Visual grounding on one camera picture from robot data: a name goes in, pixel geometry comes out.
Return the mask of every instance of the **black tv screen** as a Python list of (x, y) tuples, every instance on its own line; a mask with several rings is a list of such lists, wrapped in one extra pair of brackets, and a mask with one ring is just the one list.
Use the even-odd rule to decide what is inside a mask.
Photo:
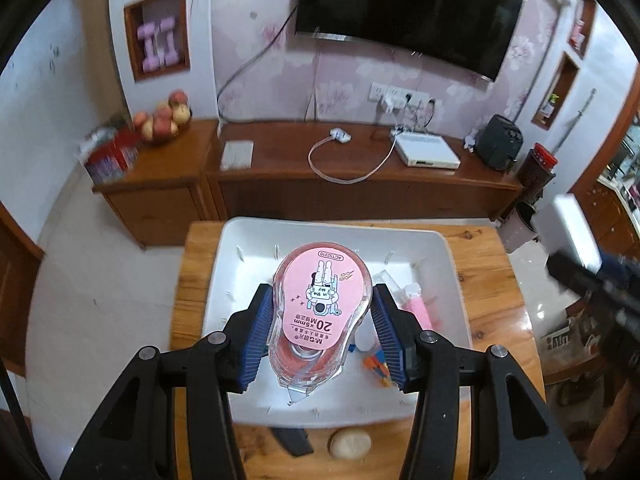
[(378, 41), (495, 81), (523, 0), (299, 0), (296, 31)]

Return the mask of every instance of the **white router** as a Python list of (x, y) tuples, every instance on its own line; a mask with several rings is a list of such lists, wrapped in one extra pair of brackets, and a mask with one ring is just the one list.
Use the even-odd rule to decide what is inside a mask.
[(400, 133), (396, 150), (410, 168), (456, 170), (460, 159), (442, 137), (431, 134)]

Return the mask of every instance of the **clear plastic piece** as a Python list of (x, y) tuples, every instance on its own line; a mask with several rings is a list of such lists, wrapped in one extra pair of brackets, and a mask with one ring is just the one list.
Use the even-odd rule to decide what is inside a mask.
[(289, 254), (273, 285), (269, 360), (293, 404), (342, 371), (350, 335), (369, 309), (371, 276), (353, 251), (318, 242)]

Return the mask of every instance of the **pink label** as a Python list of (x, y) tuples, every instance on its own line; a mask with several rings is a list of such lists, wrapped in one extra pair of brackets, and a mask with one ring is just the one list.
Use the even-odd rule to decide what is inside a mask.
[(360, 267), (348, 254), (316, 247), (300, 254), (285, 270), (284, 335), (317, 350), (335, 345), (364, 294)]

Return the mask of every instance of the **dumbbell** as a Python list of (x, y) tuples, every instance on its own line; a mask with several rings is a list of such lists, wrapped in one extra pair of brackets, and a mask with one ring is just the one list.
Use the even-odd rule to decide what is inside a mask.
[(154, 50), (156, 36), (156, 24), (154, 22), (143, 23), (138, 27), (138, 40), (145, 42), (145, 59), (142, 62), (142, 72), (153, 72), (160, 68), (160, 59)]
[(174, 29), (175, 18), (173, 16), (160, 21), (160, 32), (166, 33), (167, 52), (164, 53), (164, 64), (166, 66), (175, 65), (180, 61), (180, 56), (175, 49)]

